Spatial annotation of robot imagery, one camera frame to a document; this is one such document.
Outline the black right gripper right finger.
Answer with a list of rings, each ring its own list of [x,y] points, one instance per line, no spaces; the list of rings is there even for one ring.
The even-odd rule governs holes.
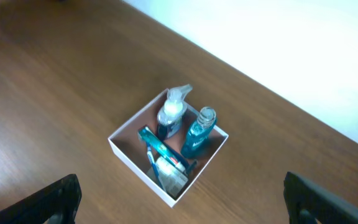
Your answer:
[[[358,208],[318,184],[293,172],[287,172],[283,183],[290,224],[358,224]]]

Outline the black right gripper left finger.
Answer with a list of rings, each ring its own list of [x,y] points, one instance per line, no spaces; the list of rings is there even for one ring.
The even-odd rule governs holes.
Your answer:
[[[75,224],[82,193],[76,174],[69,174],[0,211],[1,224]]]

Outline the blue white toothbrush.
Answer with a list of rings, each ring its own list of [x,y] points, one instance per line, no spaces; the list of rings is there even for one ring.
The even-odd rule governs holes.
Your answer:
[[[149,162],[152,166],[152,169],[153,169],[153,172],[154,172],[154,176],[155,176],[155,179],[156,179],[156,182],[158,184],[158,186],[164,191],[166,192],[166,188],[165,186],[163,185],[163,182],[159,176],[159,172],[158,172],[158,169],[157,169],[157,166],[156,166],[156,163],[155,163],[155,160],[154,160],[154,156],[152,154],[152,148],[151,148],[151,145],[149,143],[146,144],[147,146],[147,157],[149,159]]]

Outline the Colgate toothpaste tube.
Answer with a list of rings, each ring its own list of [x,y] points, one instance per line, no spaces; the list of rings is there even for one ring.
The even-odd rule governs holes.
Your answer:
[[[150,130],[148,126],[144,126],[138,130],[138,136],[141,140],[154,148],[164,159],[166,159],[171,165],[176,167],[180,172],[185,173],[186,166],[183,159],[174,152],[173,149],[168,147],[164,142]]]

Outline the green white soap box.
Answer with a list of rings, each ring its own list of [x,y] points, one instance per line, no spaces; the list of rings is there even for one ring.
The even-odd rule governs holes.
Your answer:
[[[165,190],[170,196],[177,198],[188,182],[187,176],[162,157],[155,161],[155,165]]]

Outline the teal mouthwash bottle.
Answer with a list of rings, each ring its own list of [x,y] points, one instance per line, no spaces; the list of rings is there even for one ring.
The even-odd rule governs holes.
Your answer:
[[[181,154],[187,159],[195,159],[201,154],[201,146],[207,140],[210,132],[216,124],[216,111],[212,107],[204,107],[200,110],[196,120],[191,124]]]

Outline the purple spray bottle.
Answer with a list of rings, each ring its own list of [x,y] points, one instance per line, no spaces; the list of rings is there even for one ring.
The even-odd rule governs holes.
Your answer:
[[[167,99],[157,114],[157,137],[164,141],[181,128],[182,117],[187,110],[185,97],[193,89],[190,84],[171,88],[167,92]]]

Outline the blue disposable razor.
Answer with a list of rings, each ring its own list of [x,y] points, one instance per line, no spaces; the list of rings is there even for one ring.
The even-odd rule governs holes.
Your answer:
[[[198,165],[198,161],[195,159],[192,163],[189,163],[180,153],[176,152],[169,145],[166,144],[165,147],[170,152],[172,160],[175,161],[175,166],[186,176],[191,175]]]

